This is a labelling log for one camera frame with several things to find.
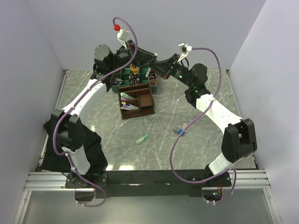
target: red connector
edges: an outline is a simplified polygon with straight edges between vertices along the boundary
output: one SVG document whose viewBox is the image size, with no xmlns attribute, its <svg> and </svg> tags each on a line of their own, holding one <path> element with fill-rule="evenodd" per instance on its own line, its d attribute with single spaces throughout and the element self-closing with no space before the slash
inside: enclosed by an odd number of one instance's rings
<svg viewBox="0 0 299 224">
<path fill-rule="evenodd" d="M 116 25 L 114 26 L 114 30 L 116 30 L 116 31 L 120 31 L 120 29 L 121 29 L 120 25 L 116 24 Z"/>
</svg>

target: marble table top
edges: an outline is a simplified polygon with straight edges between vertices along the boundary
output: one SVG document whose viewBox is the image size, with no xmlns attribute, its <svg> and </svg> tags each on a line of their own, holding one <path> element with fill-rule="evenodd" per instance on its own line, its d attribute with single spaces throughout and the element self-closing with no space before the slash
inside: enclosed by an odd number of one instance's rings
<svg viewBox="0 0 299 224">
<path fill-rule="evenodd" d="M 85 87 L 91 70 L 71 70 L 61 96 L 59 109 L 69 104 Z M 225 70 L 217 100 L 231 112 L 239 115 L 235 97 Z M 208 71 L 206 87 L 214 93 L 218 85 L 218 70 Z M 155 114 L 121 119 L 118 96 L 111 90 L 82 119 L 84 125 L 102 138 L 103 152 L 108 160 L 107 170 L 165 170 L 170 169 L 170 149 L 178 134 L 172 129 L 182 127 L 200 115 L 200 111 L 187 103 L 187 87 L 170 77 L 159 80 L 157 93 L 153 94 Z M 144 134 L 150 137 L 142 144 L 136 140 Z M 175 169 L 203 169 L 221 153 L 222 132 L 207 116 L 202 117 L 187 130 L 174 151 Z M 255 168 L 254 157 L 248 156 L 236 168 Z"/>
</svg>

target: cable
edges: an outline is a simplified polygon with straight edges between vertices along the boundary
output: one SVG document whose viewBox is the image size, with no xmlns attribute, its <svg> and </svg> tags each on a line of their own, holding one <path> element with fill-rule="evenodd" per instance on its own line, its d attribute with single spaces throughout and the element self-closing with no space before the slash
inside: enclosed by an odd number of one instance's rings
<svg viewBox="0 0 299 224">
<path fill-rule="evenodd" d="M 83 181 L 85 181 L 86 183 L 88 183 L 88 184 L 94 186 L 95 188 L 101 190 L 101 191 L 103 192 L 104 196 L 105 196 L 105 197 L 104 197 L 104 200 L 103 200 L 101 203 L 99 203 L 99 204 L 95 204 L 95 205 L 88 205 L 88 204 L 83 204 L 83 203 L 81 203 L 81 202 L 78 202 L 79 204 L 81 204 L 82 206 L 85 206 L 85 207 L 97 207 L 97 206 L 102 205 L 102 204 L 106 201 L 106 199 L 107 199 L 106 192 L 104 191 L 104 189 L 102 189 L 102 188 L 99 187 L 98 185 L 96 185 L 96 184 L 94 184 L 94 183 L 88 181 L 87 179 L 85 179 L 85 178 L 84 178 L 84 177 L 77 171 L 77 169 L 76 169 L 76 167 L 75 167 L 75 164 L 74 164 L 73 160 L 71 159 L 71 156 L 70 156 L 70 154 L 69 154 L 68 152 L 66 152 L 66 151 L 64 151 L 64 152 L 62 152 L 62 153 L 58 152 L 57 147 L 56 147 L 56 136 L 57 136 L 58 128 L 59 128 L 61 122 L 64 120 L 64 118 L 65 118 L 65 117 L 66 117 L 72 110 L 75 109 L 75 107 L 78 105 L 78 103 L 79 103 L 79 102 L 80 102 L 80 101 L 81 101 L 81 100 L 88 94 L 88 92 L 89 92 L 89 91 L 90 91 L 96 84 L 98 84 L 99 82 L 101 82 L 101 81 L 102 81 L 103 79 L 105 79 L 106 77 L 108 77 L 108 76 L 110 76 L 110 75 L 112 75 L 112 74 L 114 74 L 114 73 L 116 73 L 116 72 L 118 72 L 118 71 L 120 71 L 120 70 L 126 68 L 129 64 L 131 64 L 131 62 L 132 62 L 133 59 L 135 58 L 135 56 L 136 56 L 136 54 L 137 54 L 137 50 L 138 50 L 138 42 L 137 42 L 137 37 L 136 37 L 136 35 L 135 35 L 134 30 L 132 29 L 132 27 L 130 26 L 130 24 L 128 24 L 128 22 L 125 21 L 125 20 L 124 20 L 123 18 L 121 18 L 121 17 L 114 17 L 114 18 L 113 18 L 113 25 L 114 25 L 114 26 L 116 25 L 116 24 L 115 24 L 115 20 L 120 20 L 120 21 L 122 21 L 123 23 L 125 23 L 125 24 L 127 25 L 127 27 L 130 29 L 130 31 L 132 32 L 132 35 L 133 35 L 134 40 L 135 40 L 135 50 L 134 50 L 134 53 L 133 53 L 131 59 L 130 59 L 125 65 L 119 67 L 118 69 L 115 69 L 115 70 L 109 72 L 108 74 L 104 75 L 103 77 L 101 77 L 100 79 L 98 79 L 96 82 L 94 82 L 94 83 L 90 86 L 90 88 L 89 88 L 88 90 L 86 90 L 86 91 L 80 96 L 80 98 L 74 103 L 73 107 L 71 107 L 67 112 L 65 112 L 64 115 L 58 120 L 58 122 L 57 122 L 57 124 L 56 124 L 56 126 L 55 126 L 55 129 L 54 129 L 54 133 L 53 133 L 53 142 L 52 142 L 52 143 L 53 143 L 53 148 L 54 148 L 55 153 L 56 153 L 57 155 L 60 155 L 60 156 L 61 156 L 61 155 L 66 155 L 67 158 L 68 158 L 68 160 L 69 160 L 69 162 L 70 162 L 70 164 L 71 164 L 71 167 L 72 167 L 73 171 L 76 172 L 76 174 L 78 175 L 78 177 L 80 177 L 80 178 L 81 178 Z"/>
<path fill-rule="evenodd" d="M 215 54 L 215 52 L 212 51 L 212 50 L 209 49 L 209 48 L 192 48 L 192 50 L 207 50 L 207 51 L 210 51 L 210 52 L 215 56 L 215 59 L 216 59 L 217 64 L 218 64 L 218 70 L 219 70 L 219 84 L 218 84 L 217 90 L 216 90 L 216 92 L 215 92 L 215 94 L 214 94 L 214 98 L 215 98 L 215 97 L 217 96 L 217 94 L 219 93 L 219 90 L 220 90 L 220 87 L 221 87 L 221 79 L 222 79 L 221 66 L 220 66 L 219 59 L 218 59 L 217 55 Z M 218 176 L 220 176 L 220 175 L 222 175 L 222 174 L 224 174 L 224 173 L 226 173 L 226 172 L 228 172 L 228 171 L 230 170 L 230 169 L 226 169 L 226 170 L 224 170 L 224 171 L 221 171 L 221 172 L 218 173 L 218 174 L 215 174 L 215 175 L 213 175 L 213 176 L 211 176 L 211 177 L 209 177 L 209 178 L 206 178 L 206 179 L 204 179 L 204 180 L 201 180 L 201 181 L 189 181 L 189 180 L 186 180 L 186 179 L 180 177 L 180 176 L 177 174 L 177 172 L 175 171 L 175 169 L 174 169 L 174 167 L 173 167 L 173 164 L 172 164 L 172 154 L 173 154 L 174 148 L 175 148 L 175 146 L 176 146 L 178 140 L 180 139 L 180 137 L 182 136 L 182 134 L 185 133 L 185 131 L 186 131 L 192 124 L 194 124 L 198 119 L 200 119 L 201 117 L 203 117 L 203 116 L 208 112 L 208 110 L 210 110 L 210 108 L 211 108 L 212 105 L 213 105 L 213 102 L 214 102 L 214 101 L 212 100 L 211 103 L 209 104 L 209 106 L 207 107 L 207 109 L 206 109 L 205 111 L 203 111 L 197 118 L 195 118 L 190 124 L 188 124 L 188 125 L 183 129 L 183 131 L 181 131 L 181 133 L 178 135 L 177 139 L 174 141 L 174 143 L 173 143 L 173 145 L 172 145 L 172 148 L 171 148 L 171 151 L 170 151 L 170 156 L 169 156 L 169 162 L 170 162 L 171 170 L 172 170 L 173 174 L 174 174 L 179 180 L 181 180 L 181 181 L 183 181 L 183 182 L 185 182 L 185 183 L 191 183 L 191 184 L 205 183 L 205 182 L 207 182 L 207 181 L 209 181 L 209 180 L 211 180 L 211 179 L 214 179 L 214 178 L 216 178 L 216 177 L 218 177 Z M 234 190 L 234 188 L 235 188 L 235 181 L 234 181 L 234 184 L 233 184 L 233 186 L 232 186 L 232 189 L 231 189 L 230 193 L 229 193 L 224 199 L 226 199 L 226 198 L 231 194 L 231 192 L 233 192 L 233 190 Z"/>
</svg>

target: white arm segment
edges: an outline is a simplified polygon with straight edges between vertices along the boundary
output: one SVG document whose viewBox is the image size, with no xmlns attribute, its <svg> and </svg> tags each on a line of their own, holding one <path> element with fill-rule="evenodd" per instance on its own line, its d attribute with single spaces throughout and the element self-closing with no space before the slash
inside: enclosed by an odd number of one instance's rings
<svg viewBox="0 0 299 224">
<path fill-rule="evenodd" d="M 87 86 L 80 92 L 80 94 L 63 110 L 68 111 L 71 107 L 73 107 L 74 103 L 82 96 L 82 94 L 89 89 L 89 87 L 96 82 L 97 79 L 90 79 L 88 81 Z M 96 86 L 92 88 L 91 91 L 87 93 L 87 95 L 78 103 L 76 108 L 70 113 L 70 115 L 76 114 L 78 117 L 85 117 L 93 105 L 105 95 L 107 91 L 106 85 L 103 83 L 98 83 Z M 74 162 L 75 168 L 81 175 L 85 175 L 90 168 L 90 163 L 86 158 L 86 154 L 84 151 L 84 146 L 72 152 L 69 148 L 62 147 L 62 149 L 66 152 L 70 153 L 70 156 Z"/>
<path fill-rule="evenodd" d="M 73 107 L 74 103 L 82 96 L 82 94 L 89 89 L 89 87 L 97 82 L 97 79 L 90 79 L 86 87 L 77 95 L 77 97 L 66 107 L 63 108 L 64 111 L 68 111 Z M 78 103 L 76 108 L 70 113 L 70 115 L 76 114 L 79 118 L 84 118 L 93 107 L 93 105 L 107 92 L 106 85 L 103 83 L 98 83 L 87 95 Z"/>
<path fill-rule="evenodd" d="M 201 96 L 196 101 L 196 109 L 200 111 L 205 111 L 210 105 L 211 101 L 214 101 L 212 107 L 207 111 L 206 115 L 220 128 L 222 133 L 224 133 L 225 128 L 229 124 L 237 124 L 242 118 L 233 114 L 225 106 L 219 103 L 212 94 L 206 94 Z M 210 163 L 209 168 L 215 175 L 221 171 L 232 168 L 233 163 L 228 161 L 224 155 L 221 153 L 213 162 Z"/>
</svg>

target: gray wall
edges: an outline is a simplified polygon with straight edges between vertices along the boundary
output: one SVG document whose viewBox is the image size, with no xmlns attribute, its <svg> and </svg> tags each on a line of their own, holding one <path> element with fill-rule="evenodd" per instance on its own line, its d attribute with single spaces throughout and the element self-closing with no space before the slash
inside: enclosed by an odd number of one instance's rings
<svg viewBox="0 0 299 224">
<path fill-rule="evenodd" d="M 178 44 L 212 48 L 229 69 L 265 0 L 26 0 L 40 22 L 63 69 L 91 69 L 93 51 L 120 47 L 112 18 L 133 27 L 139 46 L 164 60 Z M 193 52 L 191 64 L 217 68 L 213 55 Z"/>
<path fill-rule="evenodd" d="M 0 217 L 12 223 L 63 71 L 24 0 L 0 6 Z"/>
<path fill-rule="evenodd" d="M 229 72 L 284 224 L 298 223 L 299 2 L 267 0 Z"/>
</svg>

